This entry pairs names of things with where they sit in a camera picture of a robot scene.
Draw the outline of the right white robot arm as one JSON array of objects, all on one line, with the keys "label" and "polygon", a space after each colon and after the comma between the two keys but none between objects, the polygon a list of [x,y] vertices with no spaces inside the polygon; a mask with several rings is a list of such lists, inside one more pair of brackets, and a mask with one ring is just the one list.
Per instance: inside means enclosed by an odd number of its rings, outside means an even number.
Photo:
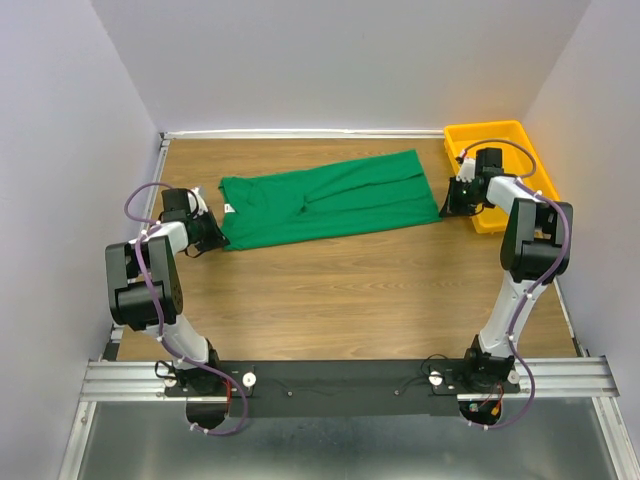
[{"label": "right white robot arm", "polygon": [[500,148],[475,145],[475,155],[464,148],[456,157],[459,170],[450,178],[440,216],[472,216],[485,208],[499,208],[507,215],[500,250],[501,290],[459,370],[462,384],[480,392],[509,379],[531,311],[547,286],[566,271],[574,209],[506,173]]}]

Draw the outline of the green t shirt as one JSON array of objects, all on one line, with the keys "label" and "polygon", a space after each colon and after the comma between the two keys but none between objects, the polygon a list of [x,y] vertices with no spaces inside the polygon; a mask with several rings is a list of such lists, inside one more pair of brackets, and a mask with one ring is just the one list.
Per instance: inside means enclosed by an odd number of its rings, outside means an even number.
[{"label": "green t shirt", "polygon": [[414,150],[258,177],[225,177],[229,250],[375,233],[440,220]]}]

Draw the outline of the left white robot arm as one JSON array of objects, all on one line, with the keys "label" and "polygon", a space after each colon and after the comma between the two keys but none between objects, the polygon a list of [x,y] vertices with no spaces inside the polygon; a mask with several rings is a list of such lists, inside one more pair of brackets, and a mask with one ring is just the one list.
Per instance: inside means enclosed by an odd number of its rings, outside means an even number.
[{"label": "left white robot arm", "polygon": [[200,187],[164,186],[157,220],[130,241],[105,249],[109,309],[114,322],[152,337],[172,357],[161,378],[186,392],[230,395],[230,380],[211,342],[184,315],[176,257],[193,259],[230,244]]}]

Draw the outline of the yellow plastic tray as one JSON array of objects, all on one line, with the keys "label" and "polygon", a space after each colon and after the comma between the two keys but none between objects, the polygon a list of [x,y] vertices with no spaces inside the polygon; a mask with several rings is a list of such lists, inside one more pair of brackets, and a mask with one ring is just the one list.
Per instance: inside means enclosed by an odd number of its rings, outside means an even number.
[{"label": "yellow plastic tray", "polygon": [[532,169],[529,157],[513,146],[500,142],[491,142],[476,147],[471,144],[488,139],[501,139],[515,142],[525,148],[536,160],[536,172],[524,180],[524,183],[534,191],[540,190],[544,196],[559,201],[560,196],[547,173],[544,164],[539,159],[529,137],[517,120],[503,120],[468,124],[448,125],[444,128],[444,146],[449,162],[455,174],[460,166],[456,161],[459,153],[466,149],[467,155],[474,157],[476,152],[485,147],[501,148],[503,153],[503,169],[508,174],[522,175]]}]

